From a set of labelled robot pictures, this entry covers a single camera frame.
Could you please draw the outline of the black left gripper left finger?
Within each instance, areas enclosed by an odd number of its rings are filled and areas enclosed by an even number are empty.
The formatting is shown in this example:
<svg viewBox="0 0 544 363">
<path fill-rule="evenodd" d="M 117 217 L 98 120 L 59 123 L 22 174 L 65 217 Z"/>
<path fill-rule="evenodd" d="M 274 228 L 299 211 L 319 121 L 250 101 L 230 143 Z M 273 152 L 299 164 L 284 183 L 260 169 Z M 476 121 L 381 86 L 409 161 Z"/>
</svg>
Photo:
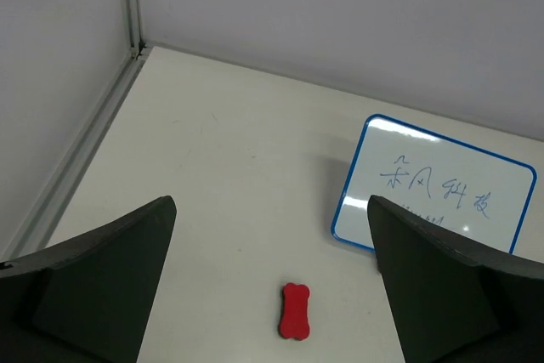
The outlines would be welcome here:
<svg viewBox="0 0 544 363">
<path fill-rule="evenodd" d="M 173 235 L 162 196 L 1 263 L 3 362 L 135 362 Z"/>
</svg>

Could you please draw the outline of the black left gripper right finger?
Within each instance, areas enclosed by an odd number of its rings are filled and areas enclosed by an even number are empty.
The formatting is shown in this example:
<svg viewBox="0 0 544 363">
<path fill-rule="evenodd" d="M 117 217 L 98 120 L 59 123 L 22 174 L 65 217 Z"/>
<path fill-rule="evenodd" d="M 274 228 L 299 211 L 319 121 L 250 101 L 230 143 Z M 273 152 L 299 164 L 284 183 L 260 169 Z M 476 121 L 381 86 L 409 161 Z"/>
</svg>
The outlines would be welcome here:
<svg viewBox="0 0 544 363">
<path fill-rule="evenodd" d="M 367 207 L 407 362 L 541 362 L 543 265 L 488 247 L 382 196 Z"/>
</svg>

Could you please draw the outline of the blue-framed small whiteboard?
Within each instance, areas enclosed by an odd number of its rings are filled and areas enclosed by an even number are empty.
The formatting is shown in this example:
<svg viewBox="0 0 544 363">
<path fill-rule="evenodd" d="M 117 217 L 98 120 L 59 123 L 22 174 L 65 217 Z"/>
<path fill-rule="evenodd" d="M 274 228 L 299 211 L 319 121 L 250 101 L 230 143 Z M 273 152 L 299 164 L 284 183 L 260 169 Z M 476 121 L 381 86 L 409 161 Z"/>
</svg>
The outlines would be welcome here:
<svg viewBox="0 0 544 363">
<path fill-rule="evenodd" d="M 513 253 L 537 172 L 529 164 L 389 116 L 369 116 L 331 222 L 331 235 L 373 250 L 371 196 L 457 234 Z"/>
</svg>

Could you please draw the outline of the red bone-shaped eraser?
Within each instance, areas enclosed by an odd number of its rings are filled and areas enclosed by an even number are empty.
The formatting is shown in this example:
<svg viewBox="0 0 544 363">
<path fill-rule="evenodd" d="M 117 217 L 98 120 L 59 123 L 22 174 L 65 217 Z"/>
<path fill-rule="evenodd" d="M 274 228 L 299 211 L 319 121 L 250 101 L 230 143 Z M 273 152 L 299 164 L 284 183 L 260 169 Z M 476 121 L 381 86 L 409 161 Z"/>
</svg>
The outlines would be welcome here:
<svg viewBox="0 0 544 363">
<path fill-rule="evenodd" d="M 288 282 L 283 286 L 278 332 L 284 339 L 303 341 L 309 337 L 310 294 L 309 288 L 304 284 Z"/>
</svg>

